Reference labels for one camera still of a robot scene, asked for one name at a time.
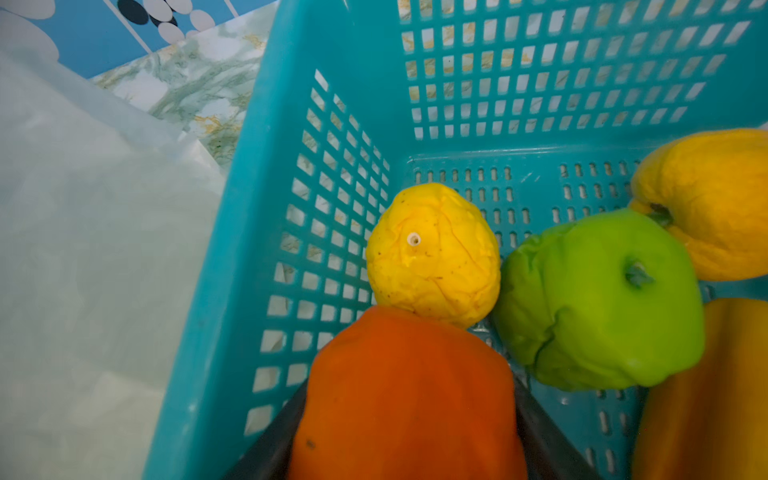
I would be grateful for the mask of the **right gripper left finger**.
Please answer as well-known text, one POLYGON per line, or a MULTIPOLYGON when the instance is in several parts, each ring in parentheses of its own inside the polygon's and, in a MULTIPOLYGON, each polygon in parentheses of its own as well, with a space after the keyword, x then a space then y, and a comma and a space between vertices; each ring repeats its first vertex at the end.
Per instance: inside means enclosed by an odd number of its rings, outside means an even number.
POLYGON ((258 440, 226 472, 225 480, 285 479, 293 440, 304 413, 308 382, 304 381, 258 440))

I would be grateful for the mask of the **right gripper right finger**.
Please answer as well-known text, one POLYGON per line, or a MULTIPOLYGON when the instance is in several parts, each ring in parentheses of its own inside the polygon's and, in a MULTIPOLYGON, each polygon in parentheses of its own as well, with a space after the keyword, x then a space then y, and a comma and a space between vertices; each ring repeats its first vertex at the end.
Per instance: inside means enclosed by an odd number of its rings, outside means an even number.
POLYGON ((589 479, 600 476, 571 444, 524 384, 515 378, 517 429, 529 479, 589 479))

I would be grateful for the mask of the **yellow mango fruit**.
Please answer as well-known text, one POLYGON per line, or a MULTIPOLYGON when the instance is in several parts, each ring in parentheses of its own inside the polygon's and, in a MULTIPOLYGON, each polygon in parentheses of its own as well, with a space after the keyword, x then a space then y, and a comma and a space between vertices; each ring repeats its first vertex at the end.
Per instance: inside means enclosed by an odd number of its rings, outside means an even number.
POLYGON ((700 362, 648 393, 634 479, 767 476, 767 303, 717 299, 705 316, 700 362))

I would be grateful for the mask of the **green fruit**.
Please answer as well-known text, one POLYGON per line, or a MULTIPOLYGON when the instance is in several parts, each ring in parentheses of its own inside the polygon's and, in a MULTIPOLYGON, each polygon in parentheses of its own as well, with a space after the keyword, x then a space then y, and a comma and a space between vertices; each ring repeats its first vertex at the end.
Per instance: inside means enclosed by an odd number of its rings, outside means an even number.
POLYGON ((652 387, 705 350, 690 255, 630 209, 527 238, 502 264, 491 321, 517 364, 564 391, 652 387))

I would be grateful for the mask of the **yellow lemon fruit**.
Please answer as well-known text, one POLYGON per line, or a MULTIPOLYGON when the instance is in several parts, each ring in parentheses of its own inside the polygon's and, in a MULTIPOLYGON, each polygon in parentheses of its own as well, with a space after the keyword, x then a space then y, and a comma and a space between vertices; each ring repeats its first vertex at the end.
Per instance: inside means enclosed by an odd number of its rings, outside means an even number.
POLYGON ((367 242, 367 273, 379 305, 467 329, 500 292, 498 241, 480 210, 439 183, 398 193, 367 242))

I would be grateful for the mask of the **white translucent plastic bag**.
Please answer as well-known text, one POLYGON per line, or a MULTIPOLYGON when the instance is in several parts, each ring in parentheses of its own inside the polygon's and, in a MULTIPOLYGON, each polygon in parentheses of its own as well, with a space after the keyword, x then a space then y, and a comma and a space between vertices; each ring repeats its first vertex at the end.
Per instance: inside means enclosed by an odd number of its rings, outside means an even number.
POLYGON ((1 5, 1 475, 141 476, 225 178, 161 62, 89 81, 1 5))

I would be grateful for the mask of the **yellow orange round fruit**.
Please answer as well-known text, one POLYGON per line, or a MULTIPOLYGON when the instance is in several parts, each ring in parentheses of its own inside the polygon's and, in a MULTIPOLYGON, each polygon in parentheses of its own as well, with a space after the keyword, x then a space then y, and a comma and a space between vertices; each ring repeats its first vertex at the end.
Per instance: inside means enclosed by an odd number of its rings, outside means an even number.
POLYGON ((660 220, 687 249, 699 279, 767 273, 767 133, 692 134, 648 154, 631 180, 630 208, 660 220))

